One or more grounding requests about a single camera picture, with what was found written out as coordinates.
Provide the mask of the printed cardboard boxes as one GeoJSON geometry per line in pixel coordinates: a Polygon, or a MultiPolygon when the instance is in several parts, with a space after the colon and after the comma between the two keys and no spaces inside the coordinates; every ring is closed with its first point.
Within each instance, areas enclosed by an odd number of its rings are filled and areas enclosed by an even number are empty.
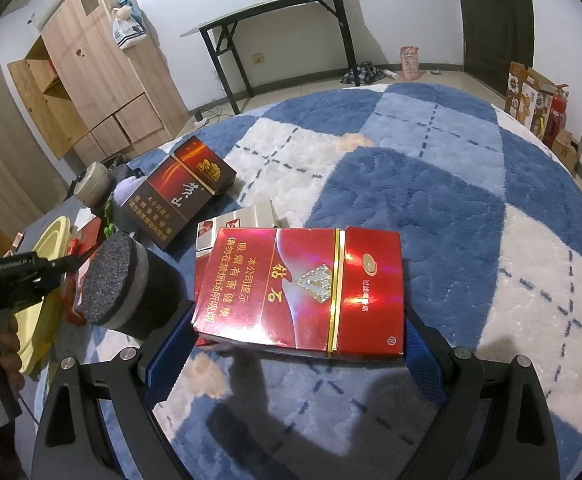
{"type": "Polygon", "coordinates": [[[511,62],[504,110],[538,139],[545,133],[556,85],[532,67],[511,62]]]}

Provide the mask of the black folding desk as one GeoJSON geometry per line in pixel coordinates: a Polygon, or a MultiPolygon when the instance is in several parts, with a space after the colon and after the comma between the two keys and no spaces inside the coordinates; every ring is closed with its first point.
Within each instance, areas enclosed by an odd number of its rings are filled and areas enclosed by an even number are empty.
{"type": "Polygon", "coordinates": [[[238,102],[357,66],[346,0],[267,0],[195,25],[235,114],[238,102]]]}

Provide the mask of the pink plastic bag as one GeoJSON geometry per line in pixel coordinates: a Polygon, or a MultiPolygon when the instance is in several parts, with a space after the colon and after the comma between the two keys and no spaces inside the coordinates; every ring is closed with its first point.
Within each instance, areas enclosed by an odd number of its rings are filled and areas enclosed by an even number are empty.
{"type": "Polygon", "coordinates": [[[420,77],[418,47],[401,47],[401,66],[403,79],[405,81],[414,81],[420,77]]]}

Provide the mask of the black glitter round box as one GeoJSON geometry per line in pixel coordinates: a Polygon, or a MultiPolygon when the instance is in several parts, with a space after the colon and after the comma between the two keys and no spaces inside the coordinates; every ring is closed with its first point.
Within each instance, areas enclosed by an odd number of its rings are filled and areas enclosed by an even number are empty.
{"type": "Polygon", "coordinates": [[[76,311],[93,326],[145,340],[184,297],[184,280],[171,263],[117,232],[90,259],[76,311]]]}

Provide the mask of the green frog toy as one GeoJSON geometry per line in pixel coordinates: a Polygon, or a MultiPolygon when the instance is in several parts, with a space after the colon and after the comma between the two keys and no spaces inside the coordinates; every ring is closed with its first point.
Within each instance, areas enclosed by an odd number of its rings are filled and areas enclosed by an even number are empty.
{"type": "Polygon", "coordinates": [[[104,215],[105,222],[104,226],[105,238],[109,238],[118,230],[118,228],[116,227],[116,222],[114,221],[113,206],[114,206],[113,197],[109,196],[104,206],[104,212],[102,213],[104,215]]]}

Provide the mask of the cream round tin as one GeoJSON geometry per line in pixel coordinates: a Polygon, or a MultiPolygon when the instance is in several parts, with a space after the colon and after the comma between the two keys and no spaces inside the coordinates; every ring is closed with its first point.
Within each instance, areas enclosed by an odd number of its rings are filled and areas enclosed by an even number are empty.
{"type": "Polygon", "coordinates": [[[86,207],[95,208],[109,195],[113,177],[102,162],[92,162],[75,183],[73,195],[86,207]]]}

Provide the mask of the wooden wardrobe cabinet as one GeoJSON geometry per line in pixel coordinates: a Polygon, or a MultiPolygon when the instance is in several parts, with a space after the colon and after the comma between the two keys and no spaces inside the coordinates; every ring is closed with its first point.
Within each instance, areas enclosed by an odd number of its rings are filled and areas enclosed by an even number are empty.
{"type": "Polygon", "coordinates": [[[174,139],[189,118],[154,39],[116,44],[119,1],[62,1],[24,58],[7,65],[58,159],[137,156],[174,139]]]}

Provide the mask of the dark cloth pile on floor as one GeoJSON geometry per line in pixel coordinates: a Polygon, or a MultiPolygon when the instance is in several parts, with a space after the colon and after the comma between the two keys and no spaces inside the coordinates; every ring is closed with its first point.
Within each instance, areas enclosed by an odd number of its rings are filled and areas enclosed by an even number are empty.
{"type": "Polygon", "coordinates": [[[374,66],[371,62],[362,62],[355,70],[351,68],[341,78],[341,84],[353,84],[353,86],[368,86],[376,84],[387,75],[383,70],[374,66]]]}

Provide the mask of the dark brown cigarette carton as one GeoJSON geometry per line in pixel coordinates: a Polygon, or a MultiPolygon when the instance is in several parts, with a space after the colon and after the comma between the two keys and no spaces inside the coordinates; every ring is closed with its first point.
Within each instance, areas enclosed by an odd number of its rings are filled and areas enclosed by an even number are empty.
{"type": "Polygon", "coordinates": [[[236,171],[193,136],[148,174],[124,200],[122,210],[135,229],[164,249],[235,178],[236,171]]]}

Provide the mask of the small red cigarette pack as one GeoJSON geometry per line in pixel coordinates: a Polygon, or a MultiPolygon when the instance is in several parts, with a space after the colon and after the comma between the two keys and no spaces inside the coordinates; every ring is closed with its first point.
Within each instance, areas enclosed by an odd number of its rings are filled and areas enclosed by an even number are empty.
{"type": "Polygon", "coordinates": [[[99,217],[87,222],[70,239],[67,255],[81,258],[82,263],[75,271],[66,274],[60,285],[59,297],[64,308],[64,318],[73,325],[86,324],[81,311],[85,276],[90,267],[90,260],[104,240],[104,222],[99,217]]]}

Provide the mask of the red fire extinguisher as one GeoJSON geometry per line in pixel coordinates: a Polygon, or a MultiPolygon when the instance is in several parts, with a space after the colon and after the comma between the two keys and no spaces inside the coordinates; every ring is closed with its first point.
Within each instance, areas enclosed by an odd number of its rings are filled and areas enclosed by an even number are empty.
{"type": "Polygon", "coordinates": [[[558,84],[553,93],[549,114],[545,126],[544,142],[547,148],[552,148],[556,137],[566,122],[566,108],[568,107],[568,84],[558,84]]]}

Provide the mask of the dark brown door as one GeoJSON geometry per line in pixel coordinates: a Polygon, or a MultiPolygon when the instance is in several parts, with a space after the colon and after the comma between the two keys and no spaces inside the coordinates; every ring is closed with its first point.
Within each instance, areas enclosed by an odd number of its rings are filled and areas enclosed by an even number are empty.
{"type": "Polygon", "coordinates": [[[533,64],[532,0],[460,0],[464,70],[500,96],[512,62],[533,64]]]}

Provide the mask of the red diamond cigarette carton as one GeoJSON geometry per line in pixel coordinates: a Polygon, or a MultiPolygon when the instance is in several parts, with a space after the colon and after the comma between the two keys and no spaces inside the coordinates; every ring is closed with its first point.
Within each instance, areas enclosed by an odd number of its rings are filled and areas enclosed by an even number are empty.
{"type": "Polygon", "coordinates": [[[204,339],[340,360],[405,350],[402,240],[349,226],[222,229],[193,329],[204,339]]]}

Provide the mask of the plastic bag on wardrobe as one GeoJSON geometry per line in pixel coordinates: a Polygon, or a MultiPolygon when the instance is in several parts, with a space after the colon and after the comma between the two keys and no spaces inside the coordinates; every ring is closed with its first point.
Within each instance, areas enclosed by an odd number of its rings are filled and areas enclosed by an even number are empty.
{"type": "Polygon", "coordinates": [[[148,38],[142,14],[132,0],[118,0],[112,8],[112,37],[122,50],[128,50],[148,38]]]}

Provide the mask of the blue white argyle rug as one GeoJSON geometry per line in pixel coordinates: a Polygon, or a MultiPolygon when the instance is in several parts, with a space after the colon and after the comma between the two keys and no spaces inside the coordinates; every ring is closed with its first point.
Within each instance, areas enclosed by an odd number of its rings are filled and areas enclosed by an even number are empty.
{"type": "Polygon", "coordinates": [[[131,162],[37,479],[582,479],[582,191],[440,84],[131,162]]]}

